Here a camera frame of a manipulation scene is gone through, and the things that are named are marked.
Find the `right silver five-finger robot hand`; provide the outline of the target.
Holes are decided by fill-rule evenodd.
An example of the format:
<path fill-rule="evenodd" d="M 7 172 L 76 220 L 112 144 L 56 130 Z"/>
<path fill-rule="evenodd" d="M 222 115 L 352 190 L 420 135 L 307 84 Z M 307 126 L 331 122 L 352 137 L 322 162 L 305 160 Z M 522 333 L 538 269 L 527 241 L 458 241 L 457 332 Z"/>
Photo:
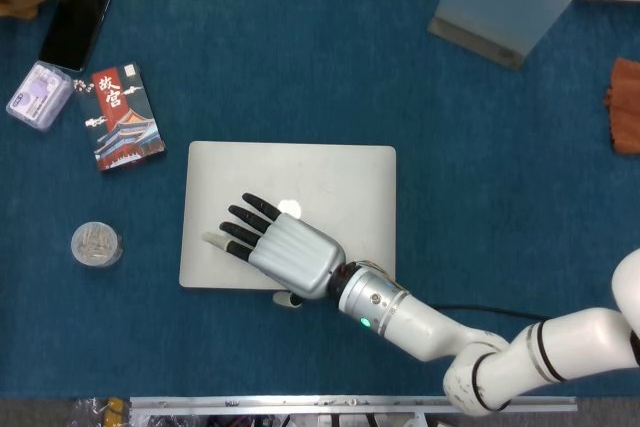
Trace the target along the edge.
<path fill-rule="evenodd" d="M 280 284 L 283 289 L 273 295 L 277 305 L 298 308 L 306 300 L 325 297 L 331 275 L 346 261 L 341 245 L 254 194 L 245 193 L 242 199 L 251 210 L 228 207 L 242 223 L 224 221 L 217 233 L 203 233 L 202 240 Z"/>

